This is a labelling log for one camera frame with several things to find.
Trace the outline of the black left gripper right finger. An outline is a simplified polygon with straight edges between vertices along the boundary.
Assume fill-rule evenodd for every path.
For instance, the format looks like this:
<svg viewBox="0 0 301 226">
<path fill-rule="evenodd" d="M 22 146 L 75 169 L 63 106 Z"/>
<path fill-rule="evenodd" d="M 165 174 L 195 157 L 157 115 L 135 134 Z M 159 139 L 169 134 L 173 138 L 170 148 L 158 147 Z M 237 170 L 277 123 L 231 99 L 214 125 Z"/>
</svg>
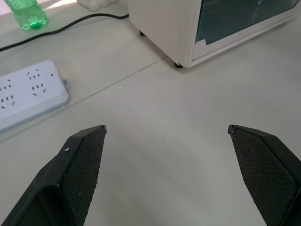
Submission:
<svg viewBox="0 0 301 226">
<path fill-rule="evenodd" d="M 276 136 L 229 125 L 240 171 L 268 226 L 301 224 L 301 161 Z"/>
</svg>

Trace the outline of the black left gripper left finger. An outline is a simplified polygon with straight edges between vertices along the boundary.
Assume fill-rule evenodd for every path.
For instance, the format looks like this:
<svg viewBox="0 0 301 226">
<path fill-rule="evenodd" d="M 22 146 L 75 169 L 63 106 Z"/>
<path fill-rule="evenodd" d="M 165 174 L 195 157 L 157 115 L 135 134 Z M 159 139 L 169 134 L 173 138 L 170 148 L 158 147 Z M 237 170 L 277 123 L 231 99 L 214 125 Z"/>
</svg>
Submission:
<svg viewBox="0 0 301 226">
<path fill-rule="evenodd" d="M 70 136 L 35 176 L 4 226 L 82 226 L 97 187 L 106 126 Z"/>
</svg>

